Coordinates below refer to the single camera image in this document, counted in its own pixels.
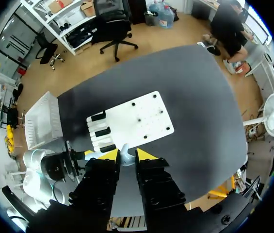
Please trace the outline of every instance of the white mounting plate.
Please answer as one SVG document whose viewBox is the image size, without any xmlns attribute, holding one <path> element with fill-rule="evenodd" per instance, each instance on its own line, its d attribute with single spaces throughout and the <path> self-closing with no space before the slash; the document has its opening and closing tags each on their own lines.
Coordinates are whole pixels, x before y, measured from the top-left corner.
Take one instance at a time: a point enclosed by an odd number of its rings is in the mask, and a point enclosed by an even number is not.
<svg viewBox="0 0 274 233">
<path fill-rule="evenodd" d="M 112 144 L 119 149 L 125 143 L 129 144 L 129 148 L 137 147 L 175 131 L 158 91 L 120 104 L 105 112 L 105 119 L 94 122 L 91 117 L 86 119 L 96 152 Z M 95 132 L 107 127 L 111 129 L 110 134 L 95 137 Z"/>
</svg>

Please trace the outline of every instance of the cardboard box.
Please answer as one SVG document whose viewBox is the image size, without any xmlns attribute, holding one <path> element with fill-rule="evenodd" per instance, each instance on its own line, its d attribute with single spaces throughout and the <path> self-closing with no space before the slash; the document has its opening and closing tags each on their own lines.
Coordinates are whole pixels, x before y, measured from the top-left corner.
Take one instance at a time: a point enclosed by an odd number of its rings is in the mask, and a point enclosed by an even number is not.
<svg viewBox="0 0 274 233">
<path fill-rule="evenodd" d="M 92 1 L 84 1 L 81 5 L 81 10 L 87 17 L 92 17 L 96 15 L 94 4 Z"/>
<path fill-rule="evenodd" d="M 50 5 L 48 5 L 48 7 L 50 11 L 55 14 L 66 6 L 70 5 L 72 2 L 73 0 L 55 0 Z"/>
</svg>

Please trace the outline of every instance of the shelving unit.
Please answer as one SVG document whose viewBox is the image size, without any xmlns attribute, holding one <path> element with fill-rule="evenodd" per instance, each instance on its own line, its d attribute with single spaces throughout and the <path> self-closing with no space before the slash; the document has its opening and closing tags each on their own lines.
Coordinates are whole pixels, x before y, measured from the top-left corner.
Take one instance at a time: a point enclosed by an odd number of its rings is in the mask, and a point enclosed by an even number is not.
<svg viewBox="0 0 274 233">
<path fill-rule="evenodd" d="M 67 28 L 66 30 L 57 33 L 52 27 L 51 27 L 51 23 L 54 20 L 59 20 L 60 18 L 62 18 L 64 15 L 66 15 L 67 13 L 69 13 L 70 11 L 72 11 L 73 9 L 80 7 L 81 3 L 84 0 L 74 0 L 71 4 L 69 4 L 68 6 L 64 7 L 63 9 L 61 9 L 59 12 L 52 14 L 51 16 L 49 16 L 49 13 L 45 8 L 39 8 L 38 6 L 41 5 L 41 3 L 43 2 L 43 0 L 37 0 L 37 1 L 29 1 L 29 0 L 20 0 L 20 2 L 33 14 L 34 17 L 36 17 L 45 27 L 46 29 L 48 29 L 58 40 L 59 42 L 61 42 L 66 48 L 67 50 L 69 50 L 73 55 L 76 55 L 75 50 L 77 50 L 78 48 L 80 48 L 81 46 L 89 43 L 92 40 L 92 37 L 88 38 L 87 40 L 85 40 L 83 43 L 81 43 L 79 46 L 77 46 L 76 48 L 73 48 L 72 46 L 69 45 L 66 36 L 71 33 L 74 29 L 76 29 L 78 26 L 92 20 L 93 18 L 95 18 L 96 16 L 92 16 L 92 17 L 86 17 L 82 20 L 80 20 L 79 22 L 77 22 L 76 24 L 71 25 L 69 28 Z"/>
</svg>

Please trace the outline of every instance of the wooden floor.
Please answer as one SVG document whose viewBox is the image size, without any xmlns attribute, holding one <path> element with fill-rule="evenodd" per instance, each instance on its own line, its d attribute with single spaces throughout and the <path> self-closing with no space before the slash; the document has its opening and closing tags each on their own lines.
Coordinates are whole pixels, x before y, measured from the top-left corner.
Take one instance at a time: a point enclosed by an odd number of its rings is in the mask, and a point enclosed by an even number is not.
<svg viewBox="0 0 274 233">
<path fill-rule="evenodd" d="M 209 32 L 208 23 L 205 21 L 197 20 L 185 14 L 179 14 L 179 18 L 180 20 L 174 23 L 173 28 L 168 30 L 159 27 L 148 27 L 145 24 L 133 25 L 133 36 L 131 39 L 127 39 L 127 41 L 138 44 L 139 49 L 135 50 L 132 46 L 120 45 L 118 50 L 120 63 L 156 51 L 196 44 L 201 40 L 202 34 Z M 99 53 L 99 48 L 105 44 L 95 44 L 77 56 L 73 56 L 69 52 L 63 54 L 65 63 L 57 62 L 54 72 L 50 66 L 40 65 L 39 61 L 35 60 L 30 65 L 26 75 L 21 79 L 24 89 L 17 106 L 20 114 L 22 112 L 26 113 L 47 91 L 50 91 L 55 96 L 59 96 L 79 83 L 90 79 L 112 66 L 116 66 L 117 63 L 113 57 L 114 48 L 106 49 L 103 55 Z M 58 52 L 63 50 L 64 47 L 59 44 Z M 261 106 L 262 99 L 253 76 L 240 77 L 238 75 L 231 75 L 222 62 L 223 57 L 218 56 L 215 59 L 234 91 L 242 118 L 248 120 L 251 115 L 256 117 L 257 109 Z M 19 130 L 22 131 L 20 133 L 23 137 L 25 149 L 24 132 L 23 129 Z M 203 210 L 206 210 L 216 202 L 217 200 L 207 200 L 207 196 L 205 195 L 191 202 L 191 207 L 201 206 Z"/>
</svg>

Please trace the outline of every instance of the yellow stand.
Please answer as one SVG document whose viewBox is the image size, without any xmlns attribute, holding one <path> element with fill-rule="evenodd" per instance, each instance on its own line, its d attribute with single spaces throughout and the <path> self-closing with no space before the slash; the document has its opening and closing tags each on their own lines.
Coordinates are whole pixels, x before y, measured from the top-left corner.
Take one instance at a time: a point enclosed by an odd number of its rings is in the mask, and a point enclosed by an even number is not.
<svg viewBox="0 0 274 233">
<path fill-rule="evenodd" d="M 234 175 L 230 177 L 231 187 L 232 189 L 235 189 L 235 179 Z M 228 196 L 229 191 L 224 186 L 219 186 L 218 189 L 220 189 L 222 192 L 211 190 L 208 192 L 208 199 L 224 199 Z"/>
</svg>

